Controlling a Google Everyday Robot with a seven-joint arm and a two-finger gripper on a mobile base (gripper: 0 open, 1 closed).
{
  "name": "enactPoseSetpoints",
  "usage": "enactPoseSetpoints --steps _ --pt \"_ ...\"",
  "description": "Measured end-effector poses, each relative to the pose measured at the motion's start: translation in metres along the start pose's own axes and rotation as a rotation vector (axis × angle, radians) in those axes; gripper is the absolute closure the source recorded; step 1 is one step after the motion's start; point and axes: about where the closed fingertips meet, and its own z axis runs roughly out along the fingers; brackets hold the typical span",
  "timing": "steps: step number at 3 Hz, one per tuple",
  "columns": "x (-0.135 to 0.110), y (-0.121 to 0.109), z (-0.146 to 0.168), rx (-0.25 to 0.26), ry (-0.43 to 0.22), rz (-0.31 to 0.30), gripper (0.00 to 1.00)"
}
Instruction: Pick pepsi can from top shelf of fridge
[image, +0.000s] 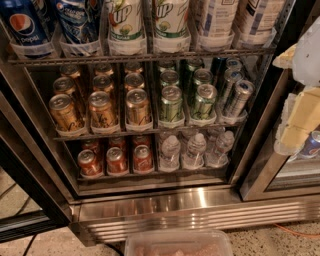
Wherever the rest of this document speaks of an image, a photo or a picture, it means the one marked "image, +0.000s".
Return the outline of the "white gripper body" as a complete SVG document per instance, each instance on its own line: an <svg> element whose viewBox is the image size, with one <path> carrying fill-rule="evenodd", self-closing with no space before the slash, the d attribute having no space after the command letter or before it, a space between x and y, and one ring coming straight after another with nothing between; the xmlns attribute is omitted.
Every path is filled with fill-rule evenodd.
<svg viewBox="0 0 320 256"><path fill-rule="evenodd" d="M294 79L301 84L320 86L320 17L298 40L292 70Z"/></svg>

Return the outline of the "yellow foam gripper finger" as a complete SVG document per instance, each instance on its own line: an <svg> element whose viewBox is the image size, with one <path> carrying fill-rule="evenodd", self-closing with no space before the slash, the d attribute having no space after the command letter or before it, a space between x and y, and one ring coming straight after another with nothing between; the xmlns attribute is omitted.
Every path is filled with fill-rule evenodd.
<svg viewBox="0 0 320 256"><path fill-rule="evenodd" d="M277 56L273 60L272 65L281 69L291 69L295 50L296 50L296 44L293 44L286 51L284 51L279 56Z"/></svg>
<svg viewBox="0 0 320 256"><path fill-rule="evenodd" d="M285 100L281 122L276 132L274 150L293 155L320 124L320 88L310 87L298 95L290 93Z"/></svg>

